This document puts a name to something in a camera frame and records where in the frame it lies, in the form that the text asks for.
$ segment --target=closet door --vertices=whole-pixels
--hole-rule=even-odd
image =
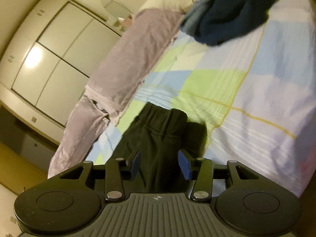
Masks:
[[[63,57],[92,20],[89,14],[68,3],[50,23],[38,42],[59,57]]]
[[[88,78],[64,61],[60,61],[47,82],[38,109],[65,125],[69,114],[81,97]]]
[[[108,27],[93,20],[67,51],[64,60],[90,76],[119,38]]]
[[[0,82],[8,89],[12,88],[15,77],[32,45],[66,3],[67,0],[40,0],[23,21],[0,61]]]
[[[59,60],[49,50],[35,43],[15,79],[12,89],[35,105]]]

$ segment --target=metal rivet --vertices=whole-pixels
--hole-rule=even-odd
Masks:
[[[122,197],[122,193],[120,191],[110,191],[106,194],[109,199],[119,199]]]
[[[196,191],[193,196],[197,199],[205,199],[209,196],[209,194],[206,191]]]

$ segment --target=folded clothing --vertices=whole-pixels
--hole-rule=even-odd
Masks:
[[[92,73],[86,95],[115,123],[179,30],[179,12],[146,9]]]
[[[219,45],[263,24],[275,0],[200,0],[181,22],[181,30],[200,43]]]
[[[106,129],[107,113],[83,96],[68,119],[64,136],[51,159],[48,178],[82,162],[93,142]]]
[[[49,177],[81,162],[109,120],[117,124],[133,94],[178,32],[182,17],[179,12],[159,9],[136,15],[134,24],[92,73],[86,97],[76,104],[51,160]]]
[[[132,181],[134,192],[185,191],[178,151],[186,148],[196,157],[205,135],[206,127],[187,122],[183,111],[147,103],[123,134],[111,159],[127,159],[132,152],[141,152],[139,174]]]

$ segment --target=black plastic device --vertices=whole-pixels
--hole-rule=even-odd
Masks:
[[[187,193],[135,193],[141,153],[94,166],[84,161],[24,191],[14,211],[31,236],[293,236],[299,199],[237,161],[215,165],[185,150],[178,161]],[[226,190],[212,197],[213,179]]]

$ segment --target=bed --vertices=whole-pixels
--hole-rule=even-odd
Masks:
[[[201,156],[238,160],[300,196],[316,168],[314,12],[312,0],[278,0],[264,25],[215,47],[179,32],[86,160],[104,164],[151,102],[206,125]]]

